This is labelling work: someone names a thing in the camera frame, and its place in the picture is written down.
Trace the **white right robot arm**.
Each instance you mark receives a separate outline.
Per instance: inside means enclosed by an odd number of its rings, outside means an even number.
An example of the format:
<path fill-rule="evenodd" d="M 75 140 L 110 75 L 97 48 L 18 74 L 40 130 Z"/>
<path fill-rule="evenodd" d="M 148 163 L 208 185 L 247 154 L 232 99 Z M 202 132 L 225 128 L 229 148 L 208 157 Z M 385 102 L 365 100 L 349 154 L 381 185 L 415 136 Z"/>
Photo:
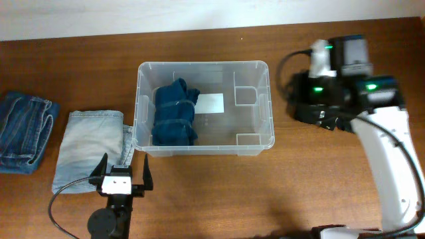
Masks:
<path fill-rule="evenodd" d="M 361 35 L 315 41 L 308 71 L 288 84 L 295 120 L 354 133 L 379 194 L 382 227 L 319 226 L 316 238 L 417 238 L 424 233 L 424 174 L 412 142 L 398 82 L 375 76 Z"/>

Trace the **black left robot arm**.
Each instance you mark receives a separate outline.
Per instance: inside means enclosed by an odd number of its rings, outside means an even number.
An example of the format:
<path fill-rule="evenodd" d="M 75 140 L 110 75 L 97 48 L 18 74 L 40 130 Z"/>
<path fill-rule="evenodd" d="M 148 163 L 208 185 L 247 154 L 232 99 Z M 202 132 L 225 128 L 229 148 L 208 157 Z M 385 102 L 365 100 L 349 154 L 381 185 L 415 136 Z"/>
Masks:
<path fill-rule="evenodd" d="M 99 164 L 90 174 L 89 183 L 97 193 L 107 198 L 107 205 L 92 213 L 87 229 L 91 238 L 129 237 L 133 199 L 143 198 L 145 192 L 153 190 L 153 179 L 148 158 L 143 162 L 143 184 L 132 183 L 132 168 L 126 165 L 113 165 L 107 172 L 108 155 L 104 154 Z"/>

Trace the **teal blue garment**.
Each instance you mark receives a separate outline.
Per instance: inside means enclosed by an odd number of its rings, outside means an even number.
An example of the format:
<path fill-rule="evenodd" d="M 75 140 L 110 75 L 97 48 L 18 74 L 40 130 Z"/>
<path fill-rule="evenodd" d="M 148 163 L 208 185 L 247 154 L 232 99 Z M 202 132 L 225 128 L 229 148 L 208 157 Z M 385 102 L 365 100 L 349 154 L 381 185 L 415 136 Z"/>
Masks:
<path fill-rule="evenodd" d="M 179 78 L 168 86 L 157 89 L 152 144 L 156 146 L 193 146 L 198 138 L 193 129 L 195 106 L 200 91 L 188 89 Z"/>

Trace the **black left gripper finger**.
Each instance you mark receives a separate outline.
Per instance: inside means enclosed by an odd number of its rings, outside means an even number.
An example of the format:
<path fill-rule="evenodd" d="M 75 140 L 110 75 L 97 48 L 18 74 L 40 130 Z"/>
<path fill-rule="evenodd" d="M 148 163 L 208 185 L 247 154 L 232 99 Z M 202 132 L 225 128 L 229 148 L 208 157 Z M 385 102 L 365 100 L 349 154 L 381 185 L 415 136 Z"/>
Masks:
<path fill-rule="evenodd" d="M 91 177 L 101 177 L 106 174 L 106 169 L 108 166 L 108 154 L 104 153 L 101 161 L 95 167 L 95 169 L 90 174 Z"/>
<path fill-rule="evenodd" d="M 153 190 L 153 178 L 151 176 L 151 171 L 149 168 L 149 160 L 148 155 L 145 155 L 143 160 L 143 189 L 145 191 L 152 191 Z"/>

